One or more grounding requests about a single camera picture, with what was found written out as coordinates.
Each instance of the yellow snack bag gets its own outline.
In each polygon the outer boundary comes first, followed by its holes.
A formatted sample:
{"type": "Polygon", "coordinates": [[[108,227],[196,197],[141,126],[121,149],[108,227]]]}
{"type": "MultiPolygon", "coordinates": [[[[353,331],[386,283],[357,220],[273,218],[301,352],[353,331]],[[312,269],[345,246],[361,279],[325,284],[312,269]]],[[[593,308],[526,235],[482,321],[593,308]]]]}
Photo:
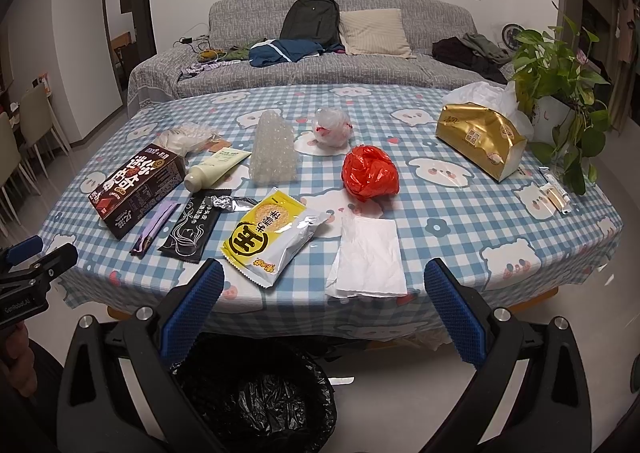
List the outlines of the yellow snack bag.
{"type": "Polygon", "coordinates": [[[223,242],[222,253],[238,271],[268,289],[327,218],[328,213],[307,209],[273,188],[242,217],[223,242]]]}

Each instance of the black wet wipe packet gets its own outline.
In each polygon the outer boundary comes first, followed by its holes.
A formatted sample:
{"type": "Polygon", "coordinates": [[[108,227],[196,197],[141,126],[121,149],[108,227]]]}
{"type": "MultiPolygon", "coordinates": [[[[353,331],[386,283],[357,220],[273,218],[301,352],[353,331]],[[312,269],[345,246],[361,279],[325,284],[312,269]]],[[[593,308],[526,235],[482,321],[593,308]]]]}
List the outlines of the black wet wipe packet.
{"type": "Polygon", "coordinates": [[[211,195],[230,195],[231,189],[203,189],[191,195],[169,236],[160,247],[163,256],[198,263],[222,210],[205,202],[211,195]]]}

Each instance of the floor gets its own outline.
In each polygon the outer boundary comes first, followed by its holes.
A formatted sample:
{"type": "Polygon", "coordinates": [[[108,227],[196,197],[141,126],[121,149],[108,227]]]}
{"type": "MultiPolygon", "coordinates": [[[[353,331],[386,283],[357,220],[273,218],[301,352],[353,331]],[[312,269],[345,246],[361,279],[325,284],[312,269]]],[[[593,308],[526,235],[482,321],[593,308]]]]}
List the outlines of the floor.
{"type": "MultiPolygon", "coordinates": [[[[80,169],[94,152],[126,122],[121,112],[92,140],[74,150],[80,169]]],[[[50,180],[39,176],[42,197],[27,197],[18,215],[22,227],[10,224],[17,240],[33,235],[75,173],[69,159],[59,156],[47,165],[50,180]]],[[[615,428],[635,396],[629,375],[640,353],[640,281],[638,245],[640,211],[618,180],[603,165],[600,186],[625,223],[622,243],[614,259],[580,286],[561,287],[558,295],[518,315],[523,321],[547,323],[553,316],[567,318],[586,370],[593,421],[593,446],[615,428]]],[[[68,308],[55,289],[47,296],[48,311],[27,321],[31,338],[63,362],[78,319],[87,313],[108,321],[106,307],[87,303],[68,308]]],[[[394,347],[344,356],[322,364],[329,377],[354,377],[350,385],[335,387],[338,424],[322,453],[415,453],[428,441],[450,412],[474,373],[452,345],[436,352],[413,347],[394,347]]],[[[518,364],[508,391],[485,438],[504,425],[520,386],[525,364],[518,364]]],[[[127,378],[131,380],[130,368],[127,378]]],[[[139,387],[130,383],[134,400],[150,433],[157,434],[139,387]]]]}

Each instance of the screw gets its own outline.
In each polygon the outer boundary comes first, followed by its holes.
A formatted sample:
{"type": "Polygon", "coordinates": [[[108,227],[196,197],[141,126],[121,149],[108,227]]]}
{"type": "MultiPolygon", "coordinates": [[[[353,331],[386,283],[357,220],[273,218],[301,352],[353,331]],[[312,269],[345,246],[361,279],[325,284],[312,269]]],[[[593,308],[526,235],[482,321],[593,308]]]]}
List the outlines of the screw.
{"type": "Polygon", "coordinates": [[[509,319],[511,319],[511,312],[509,312],[506,308],[499,307],[494,310],[494,317],[498,321],[509,321],[509,319]]]}
{"type": "Polygon", "coordinates": [[[89,314],[87,314],[86,316],[82,316],[80,318],[78,325],[80,325],[81,328],[89,328],[91,326],[91,323],[93,322],[94,322],[94,318],[91,317],[89,314]]]}
{"type": "Polygon", "coordinates": [[[561,330],[567,330],[567,328],[569,328],[569,321],[564,319],[562,316],[558,316],[554,319],[554,325],[561,330]]]}
{"type": "Polygon", "coordinates": [[[136,312],[136,318],[140,321],[146,321],[154,314],[154,310],[151,307],[141,307],[136,312]]]}

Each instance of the tablecloth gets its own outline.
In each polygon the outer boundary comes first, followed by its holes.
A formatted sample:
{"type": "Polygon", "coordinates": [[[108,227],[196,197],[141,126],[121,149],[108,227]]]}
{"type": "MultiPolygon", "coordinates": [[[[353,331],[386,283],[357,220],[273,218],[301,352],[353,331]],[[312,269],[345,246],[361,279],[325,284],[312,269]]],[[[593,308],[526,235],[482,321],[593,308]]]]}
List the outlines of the tablecloth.
{"type": "MultiPolygon", "coordinates": [[[[158,251],[181,207],[145,258],[138,259],[129,250],[154,212],[117,241],[86,196],[156,134],[185,121],[207,123],[234,147],[251,150],[258,119],[269,109],[281,113],[296,132],[299,178],[281,189],[331,216],[275,287],[267,290],[241,276],[222,257],[220,245],[241,213],[220,216],[204,252],[204,258],[223,263],[226,275],[225,290],[207,321],[212,331],[257,338],[400,337],[442,325],[422,278],[431,258],[442,258],[458,280],[479,290],[489,305],[511,306],[564,283],[581,283],[612,257],[622,220],[597,186],[590,186],[584,197],[572,195],[572,214],[550,215],[538,209],[542,200],[536,184],[544,180],[529,151],[518,172],[498,184],[436,139],[445,93],[398,85],[274,86],[190,97],[140,110],[86,164],[40,231],[47,251],[66,242],[78,248],[78,265],[60,279],[66,303],[75,307],[98,301],[131,312],[141,305],[155,306],[169,289],[187,282],[198,265],[165,258],[158,251]],[[399,171],[398,195],[362,203],[346,193],[340,170],[348,149],[321,149],[310,131],[314,112],[322,106],[340,106],[349,113],[352,147],[371,144],[389,154],[399,171]],[[347,210],[396,221],[407,296],[338,300],[325,295],[325,279],[347,210]]],[[[190,164],[207,155],[191,156],[190,164]]],[[[225,176],[222,186],[255,198],[270,190],[252,184],[248,160],[225,176]]],[[[179,186],[167,198],[184,204],[188,197],[179,186]]]]}

